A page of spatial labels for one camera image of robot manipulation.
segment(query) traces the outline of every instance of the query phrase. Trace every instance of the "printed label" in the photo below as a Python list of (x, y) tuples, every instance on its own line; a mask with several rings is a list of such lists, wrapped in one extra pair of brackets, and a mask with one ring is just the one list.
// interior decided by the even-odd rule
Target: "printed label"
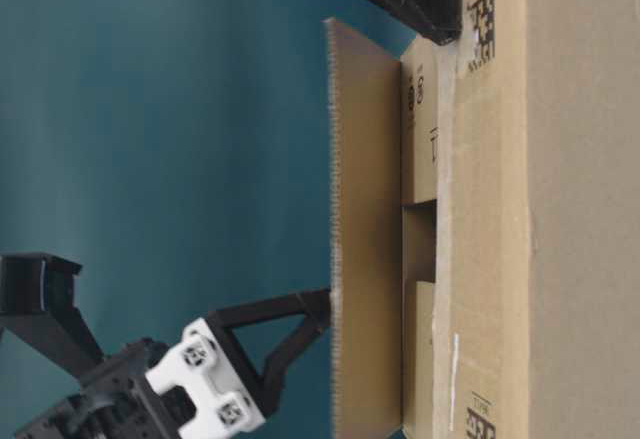
[(471, 0), (467, 4), (475, 48), (469, 71), (475, 72), (496, 56), (495, 0)]
[(467, 438), (468, 439), (496, 439), (496, 428), (488, 420), (467, 409)]

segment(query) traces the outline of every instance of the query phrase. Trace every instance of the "cardboard box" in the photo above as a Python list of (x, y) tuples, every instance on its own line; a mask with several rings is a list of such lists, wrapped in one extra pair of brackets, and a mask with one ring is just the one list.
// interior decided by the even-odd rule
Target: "cardboard box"
[[(397, 182), (397, 171), (408, 169), (395, 146), (403, 121), (393, 102), (402, 109), (395, 94), (406, 76), (357, 34), (330, 26), (334, 172), (341, 171), (336, 437), (383, 438), (403, 425), (414, 439), (635, 437), (640, 2), (463, 4), (463, 37), (435, 51), (432, 324), (412, 309), (428, 301), (407, 282), (407, 249), (399, 246), (401, 204), (428, 197), (403, 196)], [(364, 97), (382, 102), (372, 107)], [(402, 142), (411, 143), (406, 135)], [(404, 373), (399, 366), (403, 314), (405, 356), (415, 364), (428, 365), (420, 341), (433, 331), (432, 411), (416, 407), (429, 384), (402, 386), (413, 374), (411, 358)], [(415, 432), (429, 428), (425, 416), (430, 435)]]

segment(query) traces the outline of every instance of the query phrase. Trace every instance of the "corrugated cardboard edge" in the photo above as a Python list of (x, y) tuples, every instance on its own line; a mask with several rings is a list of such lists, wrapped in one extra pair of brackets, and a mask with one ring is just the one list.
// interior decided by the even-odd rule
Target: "corrugated cardboard edge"
[(450, 420), (455, 387), (450, 358), (451, 329), (451, 180), (453, 153), (453, 120), (455, 116), (455, 84), (458, 44), (436, 50), (438, 67), (438, 232), (436, 252), (436, 292), (433, 327), (434, 344), (434, 409), (433, 437), (447, 437), (443, 427)]
[(337, 72), (337, 41), (335, 35), (335, 19), (325, 21), (327, 31), (328, 61), (329, 61), (329, 176), (330, 184), (330, 241), (331, 241), (331, 299), (333, 311), (334, 333), (332, 337), (331, 363), (332, 363), (332, 413), (333, 413), (333, 437), (338, 437), (338, 425), (342, 423), (340, 416), (340, 399), (342, 397), (341, 381), (338, 379), (342, 368), (340, 358), (342, 356), (342, 335), (336, 331), (336, 327), (342, 324), (342, 240), (341, 240), (341, 215), (340, 196), (342, 190), (341, 161), (342, 148), (340, 138), (340, 84)]
[[(338, 21), (331, 19), (326, 26), (334, 437), (382, 439), (399, 429), (402, 420), (400, 63)], [(349, 77), (344, 84), (343, 75)], [(354, 134), (354, 127), (364, 124)], [(374, 163), (365, 173), (369, 179), (357, 173), (367, 160)], [(354, 289), (357, 297), (346, 308), (345, 291)]]

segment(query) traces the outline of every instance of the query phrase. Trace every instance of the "teal wall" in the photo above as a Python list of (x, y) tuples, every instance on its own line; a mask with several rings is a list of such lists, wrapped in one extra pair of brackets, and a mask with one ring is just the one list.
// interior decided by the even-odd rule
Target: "teal wall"
[[(111, 352), (326, 286), (332, 15), (395, 53), (411, 37), (363, 0), (0, 0), (0, 251), (84, 264)], [(274, 331), (243, 338), (258, 354)], [(328, 438), (329, 374), (325, 338), (252, 437)], [(74, 389), (6, 337), (0, 437)]]

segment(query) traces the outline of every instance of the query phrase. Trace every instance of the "cardboard sheet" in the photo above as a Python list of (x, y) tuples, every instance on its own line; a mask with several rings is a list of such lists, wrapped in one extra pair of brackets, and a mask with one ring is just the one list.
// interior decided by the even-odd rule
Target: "cardboard sheet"
[(402, 422), (400, 63), (327, 28), (335, 437), (383, 439)]

